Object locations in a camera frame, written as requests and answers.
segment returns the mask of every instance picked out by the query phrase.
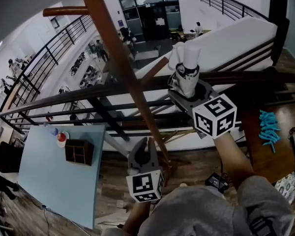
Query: wooden box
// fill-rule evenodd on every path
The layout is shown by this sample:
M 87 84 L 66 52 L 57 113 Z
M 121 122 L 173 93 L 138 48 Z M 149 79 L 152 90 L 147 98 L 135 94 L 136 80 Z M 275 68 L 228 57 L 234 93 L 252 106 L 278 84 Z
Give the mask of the wooden box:
M 89 141 L 68 139 L 64 148 L 68 162 L 92 165 L 94 145 Z

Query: light blue table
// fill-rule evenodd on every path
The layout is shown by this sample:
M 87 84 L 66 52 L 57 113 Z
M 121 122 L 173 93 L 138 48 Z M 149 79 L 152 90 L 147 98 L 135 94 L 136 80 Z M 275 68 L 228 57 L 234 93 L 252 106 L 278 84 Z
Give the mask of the light blue table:
M 18 183 L 56 213 L 93 229 L 105 126 L 57 128 L 67 131 L 72 139 L 85 139 L 94 145 L 92 166 L 67 162 L 56 137 L 43 126 L 33 126 L 25 143 Z

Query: white cube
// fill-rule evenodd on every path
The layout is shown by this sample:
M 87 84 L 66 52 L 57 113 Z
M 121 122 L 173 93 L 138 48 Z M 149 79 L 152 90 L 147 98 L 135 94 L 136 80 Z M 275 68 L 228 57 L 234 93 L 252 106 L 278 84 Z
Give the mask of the white cube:
M 213 139 L 235 126 L 237 107 L 222 94 L 192 109 L 195 128 Z
M 127 177 L 130 195 L 139 203 L 162 197 L 164 178 L 160 170 Z

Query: wooden floor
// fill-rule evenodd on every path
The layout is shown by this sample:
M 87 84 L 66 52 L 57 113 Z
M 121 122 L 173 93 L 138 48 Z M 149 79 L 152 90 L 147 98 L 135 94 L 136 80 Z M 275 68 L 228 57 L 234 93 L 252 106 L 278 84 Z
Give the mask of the wooden floor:
M 286 50 L 282 52 L 277 69 L 282 72 L 295 73 L 295 61 Z M 205 180 L 213 172 L 220 174 L 220 158 L 216 149 L 173 152 L 170 153 L 170 158 L 178 163 L 178 169 L 164 189 L 164 194 L 168 194 L 181 183 L 194 186 L 204 185 Z M 127 162 L 123 156 L 111 152 L 103 153 L 96 197 L 97 218 L 113 214 L 122 208 L 129 209 L 132 206 L 133 199 L 129 196 L 125 178 L 126 170 Z M 232 186 L 226 191 L 225 197 L 232 205 L 237 204 L 236 190 Z M 5 194 L 2 194 L 1 198 L 6 208 L 6 214 L 1 217 L 1 220 L 14 228 L 15 235 L 47 235 L 48 225 L 39 202 L 24 191 L 20 191 L 18 198 L 14 201 L 9 200 Z M 66 218 L 49 211 L 45 214 L 49 222 L 49 235 L 86 235 Z M 92 236 L 101 233 L 99 226 L 93 231 L 85 230 Z M 291 235 L 295 236 L 295 223 Z

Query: metal railing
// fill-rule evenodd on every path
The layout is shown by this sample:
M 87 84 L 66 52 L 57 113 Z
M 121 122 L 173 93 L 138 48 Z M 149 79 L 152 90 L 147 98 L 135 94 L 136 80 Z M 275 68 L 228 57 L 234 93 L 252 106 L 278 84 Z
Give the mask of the metal railing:
M 159 89 L 168 89 L 168 79 L 170 76 L 159 76 L 154 77 L 147 84 L 142 86 L 143 91 L 150 90 L 159 90 Z M 295 91 L 280 90 L 278 92 L 265 91 L 262 87 L 264 85 L 266 88 L 271 89 L 272 85 L 283 85 L 284 83 L 295 83 L 295 75 L 290 73 L 277 73 L 277 72 L 250 72 L 250 71 L 232 71 L 232 72 L 208 72 L 201 73 L 200 79 L 208 82 L 213 85 L 226 85 L 226 84 L 238 84 L 246 88 L 248 91 L 251 91 L 253 88 L 257 90 L 262 95 L 257 95 L 256 99 L 262 98 L 263 102 L 260 102 L 261 105 L 280 105 L 280 104 L 290 104 L 295 103 L 293 98 L 284 98 L 280 100 L 277 98 L 274 101 L 267 100 L 266 95 L 293 95 Z M 245 94 L 243 90 L 235 90 L 235 92 Z M 148 136 L 150 132 L 146 123 L 144 122 L 142 116 L 136 116 L 135 114 L 131 116 L 115 115 L 112 116 L 112 111 L 120 111 L 125 109 L 135 109 L 136 105 L 134 103 L 130 104 L 120 104 L 120 105 L 104 105 L 101 103 L 100 98 L 128 93 L 125 85 L 123 83 L 106 83 L 104 85 L 96 85 L 91 88 L 76 90 L 67 92 L 64 94 L 59 94 L 44 98 L 41 100 L 29 102 L 22 106 L 4 111 L 0 113 L 0 117 L 8 123 L 15 130 L 23 133 L 30 129 L 32 125 L 42 125 L 45 117 L 58 116 L 64 117 L 61 120 L 51 120 L 49 124 L 63 125 L 63 124 L 73 124 L 73 125 L 92 125 L 97 123 L 106 123 L 108 131 L 115 131 L 115 134 L 112 136 L 122 137 L 124 140 L 129 140 L 130 136 Z M 236 99 L 236 94 L 225 93 L 228 97 Z M 48 112 L 46 109 L 44 113 L 40 114 L 30 114 L 32 110 L 52 107 L 63 103 L 76 103 L 83 100 L 87 100 L 92 108 L 83 108 L 75 109 L 68 111 L 57 111 L 57 112 Z M 173 112 L 168 114 L 160 114 L 158 110 L 164 109 L 164 107 L 171 107 L 174 104 L 171 100 L 168 100 L 167 97 L 162 97 L 159 100 L 155 100 L 147 103 L 151 108 L 153 117 L 156 121 L 157 127 L 159 129 L 165 128 L 180 128 L 180 127 L 190 127 L 190 117 L 181 112 Z M 81 115 L 93 113 L 88 118 L 75 118 L 68 120 L 70 115 Z M 19 114 L 20 117 L 13 118 L 13 114 Z M 142 133 L 137 131 L 134 133 L 129 133 L 128 131 L 143 130 Z
M 226 15 L 233 20 L 237 20 L 237 19 L 249 16 L 249 17 L 255 17 L 255 18 L 263 18 L 269 21 L 269 18 L 266 17 L 265 15 L 235 0 L 201 0 L 201 1 L 207 3 L 210 7 L 213 7 L 221 11 L 223 15 Z
M 33 101 L 40 94 L 41 87 L 53 68 L 59 64 L 61 57 L 92 25 L 90 16 L 81 16 L 48 41 L 16 79 L 4 99 L 0 112 L 10 109 L 12 105 L 18 107 L 20 104 Z

